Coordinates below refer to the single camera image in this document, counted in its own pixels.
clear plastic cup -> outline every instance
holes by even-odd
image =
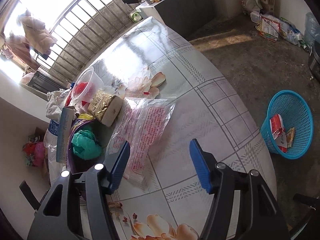
[[[74,100],[90,103],[94,95],[104,86],[103,81],[94,72],[93,67],[85,69],[77,79],[71,93]]]

brown garment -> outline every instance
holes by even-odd
[[[6,43],[8,49],[19,58],[23,63],[33,70],[37,70],[40,66],[30,55],[29,42],[24,36],[12,34],[7,38]]]
[[[45,29],[45,23],[31,16],[19,16],[18,20],[23,26],[29,44],[41,54],[49,55],[50,47],[56,44],[57,39]]]

blue basket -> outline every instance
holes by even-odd
[[[292,147],[286,153],[279,149],[272,137],[270,119],[275,114],[281,115],[286,131],[292,127],[296,128]],[[287,159],[300,158],[308,150],[313,136],[313,119],[309,106],[296,92],[290,90],[278,92],[269,104],[267,117],[260,132],[269,152],[281,154]]]

table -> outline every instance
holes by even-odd
[[[144,2],[136,10],[143,19],[152,16],[184,38],[216,16],[212,0],[162,0],[152,5]]]
[[[172,239],[197,239],[194,234],[183,235],[190,227],[201,234],[213,195],[201,188],[189,156],[193,138],[233,170],[258,170],[276,197],[270,154],[247,108],[221,72],[175,31],[149,17],[93,63],[104,84],[113,87],[147,66],[153,74],[161,71],[166,75],[159,96],[175,94],[176,106],[159,144],[150,149],[144,188],[123,179],[108,198],[122,204],[121,209],[111,208],[120,239],[135,240],[131,235],[138,234],[144,239],[156,229],[157,234],[159,230],[168,234],[169,224],[179,232]],[[235,234],[238,208],[236,192],[228,237]],[[129,218],[133,224],[139,222],[135,231]]]

pink plastic bag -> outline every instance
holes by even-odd
[[[145,160],[152,144],[161,137],[176,96],[150,99],[125,97],[106,154],[116,153],[124,140],[130,143],[130,158],[124,178],[142,184]]]

